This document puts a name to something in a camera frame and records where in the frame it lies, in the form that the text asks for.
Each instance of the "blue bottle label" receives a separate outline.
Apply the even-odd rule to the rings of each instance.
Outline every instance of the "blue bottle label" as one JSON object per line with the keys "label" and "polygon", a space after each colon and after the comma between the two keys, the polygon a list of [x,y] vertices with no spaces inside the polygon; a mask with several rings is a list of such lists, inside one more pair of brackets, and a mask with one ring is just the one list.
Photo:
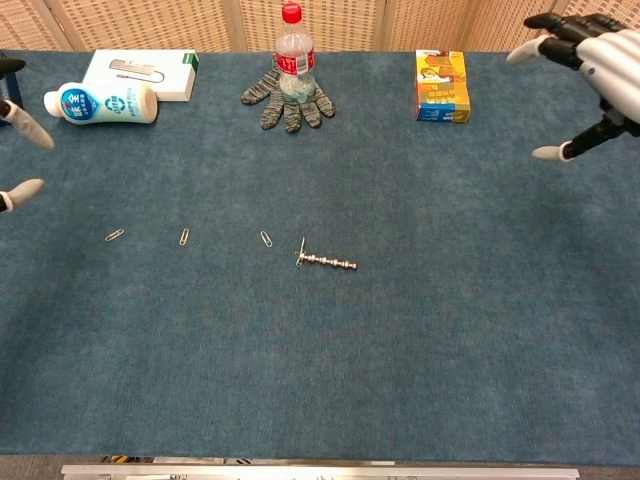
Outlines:
{"label": "blue bottle label", "polygon": [[60,97],[60,104],[65,115],[74,120],[90,120],[99,107],[95,99],[79,88],[65,91]]}

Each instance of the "paper clip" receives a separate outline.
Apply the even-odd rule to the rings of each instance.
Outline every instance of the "paper clip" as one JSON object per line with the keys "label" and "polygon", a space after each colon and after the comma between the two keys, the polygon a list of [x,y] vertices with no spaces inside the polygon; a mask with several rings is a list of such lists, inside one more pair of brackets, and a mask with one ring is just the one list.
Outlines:
{"label": "paper clip", "polygon": [[110,242],[111,240],[115,240],[116,238],[118,238],[120,235],[122,235],[124,233],[124,228],[119,228],[118,230],[116,230],[113,233],[110,233],[109,235],[107,235],[106,237],[104,237],[104,241],[105,242]]}
{"label": "paper clip", "polygon": [[265,232],[264,230],[260,232],[260,238],[262,238],[262,241],[267,247],[269,248],[273,247],[273,242],[269,238],[269,234],[267,234],[267,232]]}
{"label": "paper clip", "polygon": [[183,247],[187,244],[187,239],[189,238],[189,229],[185,228],[182,231],[182,236],[180,237],[180,245]]}

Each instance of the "white box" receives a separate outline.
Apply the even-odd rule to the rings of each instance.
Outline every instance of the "white box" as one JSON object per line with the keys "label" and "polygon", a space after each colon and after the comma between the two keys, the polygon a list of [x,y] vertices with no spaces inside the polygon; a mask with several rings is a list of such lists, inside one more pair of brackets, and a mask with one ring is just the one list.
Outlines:
{"label": "white box", "polygon": [[82,83],[140,80],[158,100],[188,102],[198,64],[195,50],[96,50]]}

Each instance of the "white plastic bottle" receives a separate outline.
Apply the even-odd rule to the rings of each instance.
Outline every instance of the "white plastic bottle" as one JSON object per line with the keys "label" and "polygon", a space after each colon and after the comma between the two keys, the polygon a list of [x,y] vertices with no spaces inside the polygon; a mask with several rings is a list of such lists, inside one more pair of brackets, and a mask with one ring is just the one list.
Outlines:
{"label": "white plastic bottle", "polygon": [[65,83],[44,95],[44,106],[54,117],[83,125],[99,122],[152,123],[158,115],[156,94],[146,83]]}
{"label": "white plastic bottle", "polygon": [[280,69],[280,89],[285,99],[304,103],[313,95],[315,58],[313,38],[302,24],[302,8],[295,2],[282,7],[284,28],[276,39],[276,58]]}

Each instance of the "beige partition wall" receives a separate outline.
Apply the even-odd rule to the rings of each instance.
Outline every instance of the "beige partition wall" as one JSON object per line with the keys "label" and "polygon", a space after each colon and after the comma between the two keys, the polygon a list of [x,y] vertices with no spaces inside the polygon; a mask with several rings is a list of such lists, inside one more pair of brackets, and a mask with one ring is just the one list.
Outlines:
{"label": "beige partition wall", "polygon": [[[0,48],[269,51],[285,0],[0,0]],[[299,0],[318,51],[508,51],[530,15],[602,12],[640,30],[640,0]]]}

